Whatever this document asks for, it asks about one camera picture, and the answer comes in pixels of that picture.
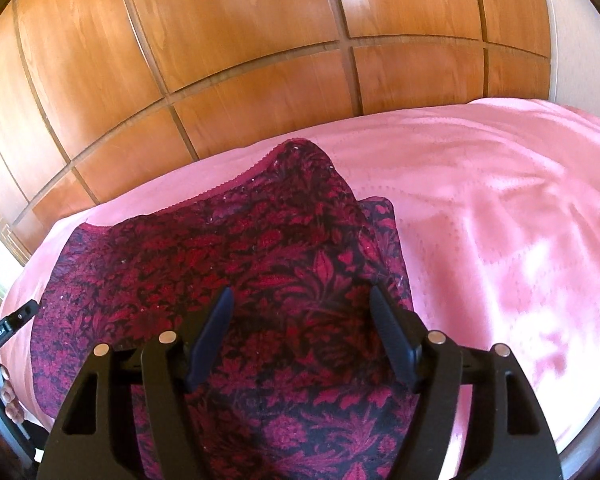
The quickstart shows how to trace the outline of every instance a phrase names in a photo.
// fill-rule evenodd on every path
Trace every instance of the pink fabric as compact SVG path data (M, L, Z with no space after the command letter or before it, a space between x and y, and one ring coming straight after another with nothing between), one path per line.
M291 137L318 144L357 199L392 201L416 311L459 344L507 342L564 448L600 401L600 120L573 108L482 99L221 153L59 221L0 314L40 298L77 225L112 225L199 195ZM24 405L50 427L33 396L30 327L1 357ZM454 473L467 416L465 392L442 478Z

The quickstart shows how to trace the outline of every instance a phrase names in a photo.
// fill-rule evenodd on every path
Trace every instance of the dark red floral cloth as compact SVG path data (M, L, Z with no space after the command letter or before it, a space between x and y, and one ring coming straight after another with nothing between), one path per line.
M385 282L410 309L401 276L390 203L361 208L324 152L285 142L195 199L72 233L32 329L36 399L56 416L96 343L139 346L228 285L234 317L187 396L216 478L384 478L416 397L395 382L368 292ZM140 388L134 415L159 479Z

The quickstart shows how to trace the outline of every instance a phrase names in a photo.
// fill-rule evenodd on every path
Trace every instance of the mattress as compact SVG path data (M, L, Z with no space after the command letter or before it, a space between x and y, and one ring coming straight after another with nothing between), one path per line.
M318 144L357 199L394 204L414 309L457 343L508 343L558 450L600 402L600 120L549 102L481 99L315 126L206 158L56 223L11 287L4 316L39 299L83 222L113 225L235 178L292 137ZM25 407L33 393L31 325L2 349ZM464 389L441 478L462 449Z

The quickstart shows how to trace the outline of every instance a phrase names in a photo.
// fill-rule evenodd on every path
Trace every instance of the metal pin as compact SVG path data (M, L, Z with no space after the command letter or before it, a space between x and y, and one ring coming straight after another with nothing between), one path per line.
M427 338L429 339L429 342L434 345L442 345L442 343L446 341L446 335L440 332L440 330L432 330L429 332L429 335L427 335Z
M500 357L509 357L511 355L511 348L504 343L497 343L494 345L493 349Z
M168 345L173 343L178 338L178 335L173 330L167 330L166 332L162 332L158 341L160 341L163 345Z
M93 349L93 354L97 357L103 357L109 353L109 345L106 343L100 343Z

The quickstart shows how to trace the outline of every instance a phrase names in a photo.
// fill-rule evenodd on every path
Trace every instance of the wrinkled sheet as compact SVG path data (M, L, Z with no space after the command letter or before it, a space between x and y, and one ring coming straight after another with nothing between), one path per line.
M429 328L489 348L507 342L538 394L558 450L600 402L600 120L539 100L481 99L307 128L221 153L59 221L0 314L39 299L82 222L113 225L236 177L285 139L320 146L357 199L394 204L414 309ZM30 327L2 350L24 405ZM464 391L445 468L468 418Z

